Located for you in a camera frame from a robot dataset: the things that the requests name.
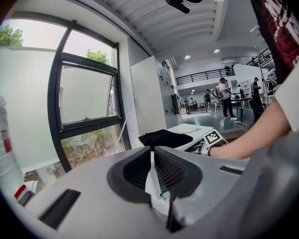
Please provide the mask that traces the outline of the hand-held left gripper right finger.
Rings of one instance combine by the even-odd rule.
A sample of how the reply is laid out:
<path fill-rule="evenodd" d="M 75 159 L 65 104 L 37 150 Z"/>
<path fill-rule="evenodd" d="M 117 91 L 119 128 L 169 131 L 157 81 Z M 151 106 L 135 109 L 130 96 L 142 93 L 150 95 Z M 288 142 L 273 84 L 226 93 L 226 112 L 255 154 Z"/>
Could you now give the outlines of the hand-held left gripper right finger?
<path fill-rule="evenodd" d="M 155 239 L 240 239 L 250 198 L 250 161 L 155 147 L 156 172 L 170 193 L 166 228 Z"/>

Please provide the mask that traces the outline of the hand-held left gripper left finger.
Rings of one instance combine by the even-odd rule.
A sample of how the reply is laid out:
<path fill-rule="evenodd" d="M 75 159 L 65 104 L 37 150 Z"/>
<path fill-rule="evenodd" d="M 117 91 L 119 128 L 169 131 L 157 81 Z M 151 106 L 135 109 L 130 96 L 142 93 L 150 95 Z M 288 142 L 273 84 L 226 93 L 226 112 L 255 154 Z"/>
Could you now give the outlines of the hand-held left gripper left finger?
<path fill-rule="evenodd" d="M 36 194 L 26 209 L 48 239 L 165 239 L 145 191 L 150 148 L 94 159 Z"/>

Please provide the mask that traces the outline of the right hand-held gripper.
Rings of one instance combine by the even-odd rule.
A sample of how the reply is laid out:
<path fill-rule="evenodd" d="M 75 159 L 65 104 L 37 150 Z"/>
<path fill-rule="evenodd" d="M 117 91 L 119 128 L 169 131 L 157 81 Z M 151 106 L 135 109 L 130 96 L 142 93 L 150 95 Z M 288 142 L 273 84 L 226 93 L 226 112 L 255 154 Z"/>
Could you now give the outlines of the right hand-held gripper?
<path fill-rule="evenodd" d="M 213 130 L 207 133 L 203 139 L 193 147 L 192 153 L 210 156 L 212 147 L 222 147 L 227 145 L 228 141 L 217 131 Z"/>

